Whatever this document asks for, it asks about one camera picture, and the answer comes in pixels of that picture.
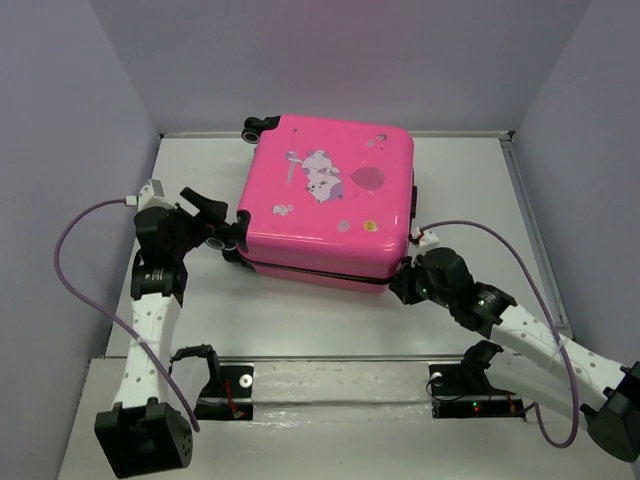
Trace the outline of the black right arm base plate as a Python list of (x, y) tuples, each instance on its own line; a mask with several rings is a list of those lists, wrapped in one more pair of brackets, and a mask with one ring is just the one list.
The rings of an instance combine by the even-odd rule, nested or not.
[(492, 387), (482, 372), (461, 363), (431, 366), (425, 390), (436, 420), (525, 419), (528, 413), (519, 394)]

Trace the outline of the pink hard-shell suitcase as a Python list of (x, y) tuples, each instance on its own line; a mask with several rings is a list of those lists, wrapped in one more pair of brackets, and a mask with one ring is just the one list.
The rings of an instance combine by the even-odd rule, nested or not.
[(383, 292), (415, 217), (411, 135), (279, 115), (246, 118), (241, 137), (254, 153), (232, 223), (248, 222), (246, 244), (208, 246), (262, 275)]

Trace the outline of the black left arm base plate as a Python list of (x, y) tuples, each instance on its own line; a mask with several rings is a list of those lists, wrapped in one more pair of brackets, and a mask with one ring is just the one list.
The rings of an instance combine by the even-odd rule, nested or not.
[(223, 364), (220, 376), (202, 390), (195, 408), (201, 421), (251, 421), (254, 366), (251, 364)]

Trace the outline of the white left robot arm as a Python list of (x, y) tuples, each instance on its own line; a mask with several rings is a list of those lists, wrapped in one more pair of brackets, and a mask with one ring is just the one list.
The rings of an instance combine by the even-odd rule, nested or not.
[(114, 475), (130, 479), (183, 469), (192, 459), (197, 413), (215, 420), (248, 420), (253, 409), (233, 398), (237, 378), (221, 368), (208, 344), (172, 347), (184, 303), (186, 255), (225, 219), (227, 206), (186, 188), (190, 214), (170, 204), (160, 182), (148, 181), (127, 205), (136, 209), (139, 245), (130, 281), (131, 341), (110, 410), (97, 414), (94, 432)]

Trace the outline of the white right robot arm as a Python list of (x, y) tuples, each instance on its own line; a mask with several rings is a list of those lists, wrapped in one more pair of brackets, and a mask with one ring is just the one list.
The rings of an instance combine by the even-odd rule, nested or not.
[(513, 390), (577, 421), (602, 450), (628, 463), (639, 458), (639, 367), (601, 357), (553, 332), (502, 290), (477, 282), (452, 249), (405, 258), (390, 283), (405, 305), (431, 301), (482, 336), (485, 358), (460, 368), (462, 384), (482, 392), (500, 365), (520, 370)]

